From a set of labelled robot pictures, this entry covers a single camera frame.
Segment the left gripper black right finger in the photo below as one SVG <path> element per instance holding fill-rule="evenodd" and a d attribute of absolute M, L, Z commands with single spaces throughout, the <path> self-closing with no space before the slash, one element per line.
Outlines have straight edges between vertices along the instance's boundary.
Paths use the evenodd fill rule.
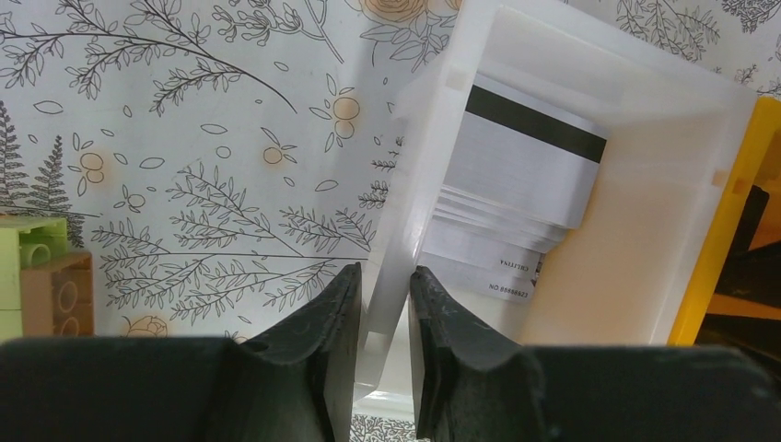
<path fill-rule="evenodd" d="M 430 441 L 776 441 L 780 394 L 719 346 L 521 345 L 421 266 L 409 284 L 416 434 Z"/>

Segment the yellow double storage bin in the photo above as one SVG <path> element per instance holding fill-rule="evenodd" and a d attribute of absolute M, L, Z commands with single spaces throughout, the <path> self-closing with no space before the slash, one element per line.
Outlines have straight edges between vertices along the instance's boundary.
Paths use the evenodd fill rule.
<path fill-rule="evenodd" d="M 757 100 L 668 342 L 708 315 L 780 320 L 780 102 Z"/>

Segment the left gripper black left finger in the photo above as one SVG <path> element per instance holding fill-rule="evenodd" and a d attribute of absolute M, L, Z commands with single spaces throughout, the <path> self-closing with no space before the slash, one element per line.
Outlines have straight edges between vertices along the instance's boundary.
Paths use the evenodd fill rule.
<path fill-rule="evenodd" d="M 1 347 L 5 441 L 345 441 L 361 266 L 244 343 L 24 338 Z"/>

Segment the white storage bin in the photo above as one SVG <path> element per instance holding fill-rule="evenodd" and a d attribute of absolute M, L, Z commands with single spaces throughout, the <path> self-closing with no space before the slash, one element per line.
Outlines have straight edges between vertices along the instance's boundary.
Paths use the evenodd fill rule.
<path fill-rule="evenodd" d="M 364 270 L 368 337 L 355 408 L 412 415 L 406 286 L 466 100 L 459 80 L 488 68 L 615 130 L 583 227 L 543 262 L 529 308 L 467 305 L 523 343 L 668 341 L 757 100 L 734 71 L 774 49 L 780 13 L 758 19 L 718 1 L 466 1 L 445 51 L 405 87 L 410 124 Z"/>

